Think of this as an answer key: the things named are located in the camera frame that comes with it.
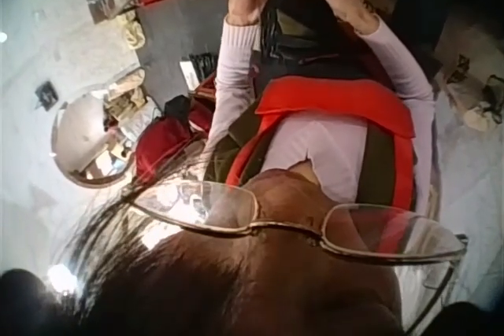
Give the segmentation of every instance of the gray surface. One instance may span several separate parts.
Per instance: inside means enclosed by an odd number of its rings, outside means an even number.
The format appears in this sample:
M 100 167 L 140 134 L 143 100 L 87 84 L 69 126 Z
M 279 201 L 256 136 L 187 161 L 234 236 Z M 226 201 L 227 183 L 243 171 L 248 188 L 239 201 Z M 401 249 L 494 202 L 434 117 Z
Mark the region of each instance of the gray surface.
M 146 44 L 137 50 L 147 93 L 162 107 L 187 93 L 179 62 L 188 54 L 218 53 L 227 0 L 167 0 L 138 11 Z

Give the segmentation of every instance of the light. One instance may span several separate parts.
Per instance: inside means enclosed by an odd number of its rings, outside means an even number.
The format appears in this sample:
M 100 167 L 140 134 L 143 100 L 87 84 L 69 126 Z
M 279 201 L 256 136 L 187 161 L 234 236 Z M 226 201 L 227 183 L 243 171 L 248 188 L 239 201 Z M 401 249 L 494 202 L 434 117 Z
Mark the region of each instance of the light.
M 161 240 L 181 232 L 182 229 L 173 224 L 155 223 L 142 236 L 142 243 L 148 250 L 152 250 Z
M 73 294 L 77 289 L 77 277 L 63 264 L 50 267 L 47 277 L 52 287 L 60 294 Z

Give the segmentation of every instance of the eyeglasses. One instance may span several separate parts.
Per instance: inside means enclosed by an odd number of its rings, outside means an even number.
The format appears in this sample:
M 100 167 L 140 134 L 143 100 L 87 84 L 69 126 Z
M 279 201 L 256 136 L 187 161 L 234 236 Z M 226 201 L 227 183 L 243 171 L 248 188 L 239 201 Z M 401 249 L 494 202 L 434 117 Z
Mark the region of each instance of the eyeglasses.
M 422 298 L 414 304 L 426 302 L 423 311 L 407 316 L 412 319 L 405 324 L 409 330 L 435 304 L 466 251 L 459 237 L 414 212 L 380 205 L 337 205 L 319 227 L 312 228 L 261 217 L 260 204 L 252 192 L 220 183 L 163 183 L 144 192 L 132 206 L 179 230 L 218 238 L 242 238 L 263 229 L 289 230 L 305 234 L 335 257 L 394 266 L 401 287 L 408 293 L 415 285 L 422 286 Z M 432 291 L 430 299 L 425 298 L 426 290 Z

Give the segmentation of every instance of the round mirror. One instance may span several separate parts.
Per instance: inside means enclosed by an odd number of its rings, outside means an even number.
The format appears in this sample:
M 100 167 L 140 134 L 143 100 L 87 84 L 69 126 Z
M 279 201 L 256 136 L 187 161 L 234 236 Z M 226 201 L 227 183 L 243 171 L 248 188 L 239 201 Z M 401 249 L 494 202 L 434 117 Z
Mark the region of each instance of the round mirror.
M 158 114 L 141 86 L 117 84 L 91 90 L 58 110 L 52 151 L 56 165 L 74 183 L 101 188 L 124 179 L 142 131 Z

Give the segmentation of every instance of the dark hair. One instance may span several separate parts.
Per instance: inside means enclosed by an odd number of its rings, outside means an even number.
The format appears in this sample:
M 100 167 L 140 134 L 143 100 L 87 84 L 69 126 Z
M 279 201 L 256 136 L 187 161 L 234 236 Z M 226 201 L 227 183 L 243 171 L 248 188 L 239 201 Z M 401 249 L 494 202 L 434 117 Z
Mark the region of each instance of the dark hair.
M 141 193 L 182 169 L 172 167 L 165 164 L 147 183 L 135 180 L 88 219 L 69 247 L 82 287 L 39 334 L 229 334 L 236 272 L 186 258 L 177 248 L 180 234 L 148 250 L 142 235 L 157 221 L 131 211 Z

